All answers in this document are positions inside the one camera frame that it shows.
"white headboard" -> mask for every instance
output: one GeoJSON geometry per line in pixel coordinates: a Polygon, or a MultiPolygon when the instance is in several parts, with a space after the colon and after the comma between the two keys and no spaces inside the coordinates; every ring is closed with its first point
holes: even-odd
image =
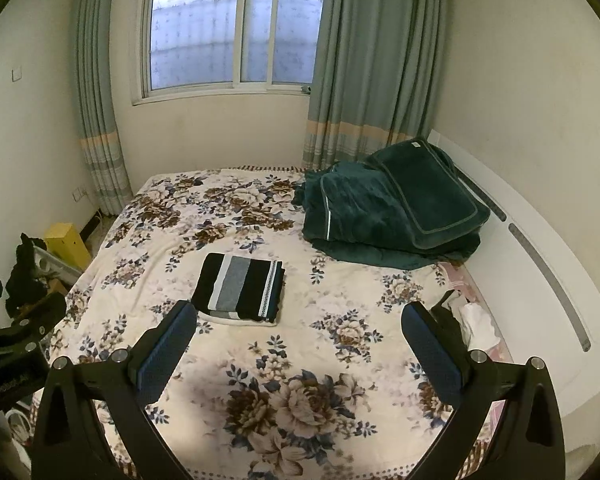
{"type": "Polygon", "coordinates": [[[466,267],[513,360],[544,359],[560,414],[571,413],[600,391],[600,293],[558,233],[509,184],[436,131],[429,142],[451,156],[492,208],[466,267]]]}

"green blanket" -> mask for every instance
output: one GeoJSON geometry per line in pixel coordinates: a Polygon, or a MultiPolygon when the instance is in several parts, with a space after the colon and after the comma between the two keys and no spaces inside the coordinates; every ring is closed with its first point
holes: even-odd
{"type": "Polygon", "coordinates": [[[490,213],[458,180],[448,155],[420,139],[364,163],[308,172],[294,201],[305,209],[304,237],[318,250],[406,270],[467,259],[490,213]]]}

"curtain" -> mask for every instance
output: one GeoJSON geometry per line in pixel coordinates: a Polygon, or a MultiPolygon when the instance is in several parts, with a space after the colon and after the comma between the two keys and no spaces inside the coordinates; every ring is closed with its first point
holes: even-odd
{"type": "Polygon", "coordinates": [[[109,76],[111,0],[75,0],[72,69],[84,158],[104,214],[118,214],[132,193],[113,114],[109,76]]]}
{"type": "Polygon", "coordinates": [[[305,167],[428,135],[445,17],[446,0],[324,0],[305,167]]]}

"black and gray striped cloth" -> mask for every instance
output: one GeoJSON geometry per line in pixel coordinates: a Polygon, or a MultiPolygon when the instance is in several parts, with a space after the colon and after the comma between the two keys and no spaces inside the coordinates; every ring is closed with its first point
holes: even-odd
{"type": "Polygon", "coordinates": [[[191,303],[214,322],[275,323],[284,274],[279,260],[209,253],[191,303]]]}

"blue padding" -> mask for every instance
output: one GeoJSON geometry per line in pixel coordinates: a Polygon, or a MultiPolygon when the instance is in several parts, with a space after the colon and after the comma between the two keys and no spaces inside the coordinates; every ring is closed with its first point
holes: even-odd
{"type": "Polygon", "coordinates": [[[174,308],[179,307],[180,303],[185,304],[138,370],[140,406],[157,402],[189,341],[196,333],[196,309],[188,301],[179,301],[174,308]]]}
{"type": "Polygon", "coordinates": [[[427,323],[420,317],[415,304],[402,310],[402,334],[416,355],[438,398],[454,408],[462,399],[462,375],[427,323]]]}

